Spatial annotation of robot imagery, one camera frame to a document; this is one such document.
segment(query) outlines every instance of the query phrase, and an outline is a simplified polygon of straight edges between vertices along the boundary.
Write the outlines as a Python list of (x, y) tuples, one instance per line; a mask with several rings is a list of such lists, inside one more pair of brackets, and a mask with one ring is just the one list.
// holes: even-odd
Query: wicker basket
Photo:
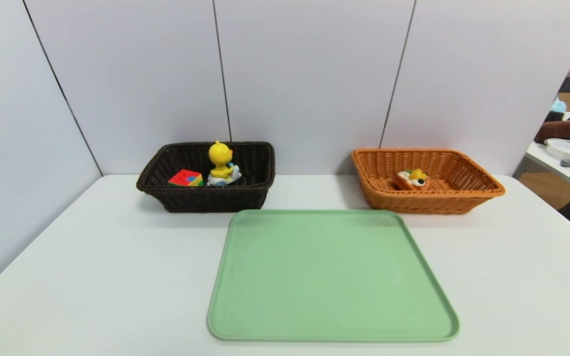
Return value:
[(177, 187), (168, 180), (181, 169), (201, 173), (205, 181), (213, 164), (208, 159), (212, 142), (167, 144), (146, 165), (136, 187), (152, 195), (168, 212), (238, 212), (260, 209), (274, 182), (274, 148), (267, 142), (226, 142), (242, 177), (225, 186)]
[[(504, 187), (468, 156), (452, 149), (363, 148), (351, 153), (367, 203), (374, 209), (408, 214), (465, 214), (505, 194)], [(393, 178), (422, 169), (430, 188), (403, 191)]]

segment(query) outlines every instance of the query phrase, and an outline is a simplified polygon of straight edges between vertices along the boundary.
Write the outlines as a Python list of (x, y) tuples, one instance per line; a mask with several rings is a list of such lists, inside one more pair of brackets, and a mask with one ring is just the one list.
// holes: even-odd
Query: table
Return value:
[[(570, 111), (564, 113), (564, 120), (570, 117)], [(562, 167), (560, 163), (552, 156), (547, 155), (545, 151), (545, 145), (532, 142), (527, 148), (525, 157), (523, 158), (520, 166), (516, 169), (514, 176), (519, 178), (527, 168), (527, 162), (525, 159), (532, 160), (536, 162), (541, 167), (553, 172), (570, 183), (570, 167)]]
[[(0, 355), (570, 355), (570, 223), (513, 178), (465, 216), (402, 216), (461, 320), (432, 344), (216, 340), (233, 214), (169, 214), (137, 178), (98, 180), (0, 275)], [(355, 176), (276, 176), (264, 208), (367, 205)]]

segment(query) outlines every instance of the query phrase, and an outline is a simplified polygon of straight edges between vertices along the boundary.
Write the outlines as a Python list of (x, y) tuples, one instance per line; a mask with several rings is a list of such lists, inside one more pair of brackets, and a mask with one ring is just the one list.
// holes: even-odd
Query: rubik's cube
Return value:
[(188, 169), (182, 169), (178, 174), (174, 175), (168, 180), (168, 185), (179, 185), (181, 187), (197, 187), (197, 185), (204, 185), (204, 180), (201, 174)]

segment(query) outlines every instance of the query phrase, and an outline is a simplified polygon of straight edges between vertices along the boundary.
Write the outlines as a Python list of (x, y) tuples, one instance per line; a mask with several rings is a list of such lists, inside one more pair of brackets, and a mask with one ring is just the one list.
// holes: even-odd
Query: white wall panel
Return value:
[(511, 174), (570, 68), (570, 0), (418, 0), (382, 146)]
[(349, 171), (380, 144), (413, 0), (215, 0), (233, 140), (280, 174)]
[(164, 144), (229, 139), (211, 0), (26, 3), (104, 174), (140, 173)]
[(0, 272), (98, 178), (23, 2), (0, 0)]

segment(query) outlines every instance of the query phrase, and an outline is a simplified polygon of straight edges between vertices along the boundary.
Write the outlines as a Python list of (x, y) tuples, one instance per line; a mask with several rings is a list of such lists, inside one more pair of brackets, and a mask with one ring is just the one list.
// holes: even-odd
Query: toy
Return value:
[(430, 187), (430, 179), (421, 169), (406, 169), (397, 174), (395, 184), (402, 190), (422, 191)]
[(208, 185), (228, 185), (241, 178), (239, 166), (232, 164), (233, 151), (226, 144), (215, 141), (210, 146), (208, 157), (215, 165), (208, 175)]
[(197, 185), (204, 185), (204, 180), (201, 178), (200, 173), (188, 171), (188, 169), (182, 169), (178, 174), (168, 180), (168, 185), (197, 187)]

